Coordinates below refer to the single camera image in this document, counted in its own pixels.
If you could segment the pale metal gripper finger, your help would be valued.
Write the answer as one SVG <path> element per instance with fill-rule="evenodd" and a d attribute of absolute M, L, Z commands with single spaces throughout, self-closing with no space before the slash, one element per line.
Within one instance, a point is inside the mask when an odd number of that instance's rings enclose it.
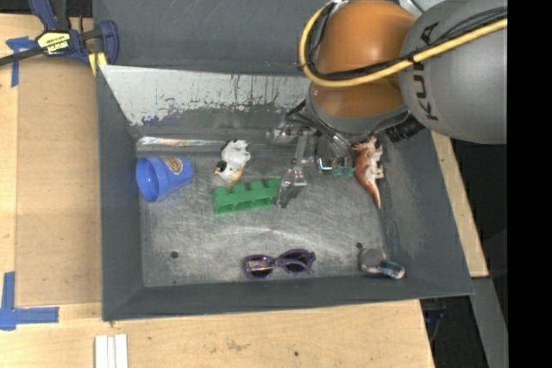
<path fill-rule="evenodd" d="M 298 194 L 297 174 L 294 169 L 288 169 L 281 177 L 279 193 L 277 195 L 278 205 L 288 205 Z"/>
<path fill-rule="evenodd" d="M 286 173 L 282 178 L 282 207 L 286 208 L 306 186 L 307 182 L 302 172 Z"/>

